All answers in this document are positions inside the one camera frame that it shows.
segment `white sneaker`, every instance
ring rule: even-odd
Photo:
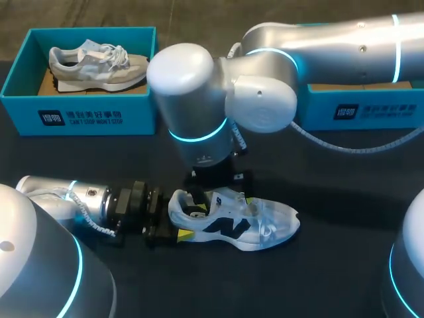
[[[169,202],[171,222],[193,231],[191,242],[223,240],[240,250],[262,250],[288,240],[300,226],[297,211],[283,203],[253,198],[248,204],[243,193],[226,187],[206,194],[211,198],[209,212],[182,190]]]
[[[119,45],[86,40],[74,50],[51,48],[48,63],[58,80],[58,91],[122,91],[146,77],[148,59],[128,54]]]

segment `concrete floor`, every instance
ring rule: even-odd
[[[424,0],[0,0],[0,60],[29,28],[156,26],[160,48],[194,42],[226,54],[253,25],[335,22],[423,9]]]

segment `teal shoe box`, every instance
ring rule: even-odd
[[[158,50],[156,28],[30,29],[13,63],[0,99],[21,136],[101,136],[154,134],[156,108],[145,94],[38,96],[56,46],[79,47],[90,39],[121,45],[150,59]]]
[[[424,85],[421,81],[327,85],[298,91],[297,115],[307,131],[414,129],[424,126]]]

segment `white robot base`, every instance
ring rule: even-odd
[[[115,316],[107,267],[47,212],[0,185],[0,317]]]
[[[424,317],[424,190],[409,206],[384,271],[382,303],[389,318]]]

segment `n logo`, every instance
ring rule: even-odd
[[[220,217],[204,229],[203,232],[215,233],[220,231],[222,235],[237,240],[241,234],[249,230],[249,228],[250,223],[246,219],[241,220],[241,222],[234,227],[234,219]]]

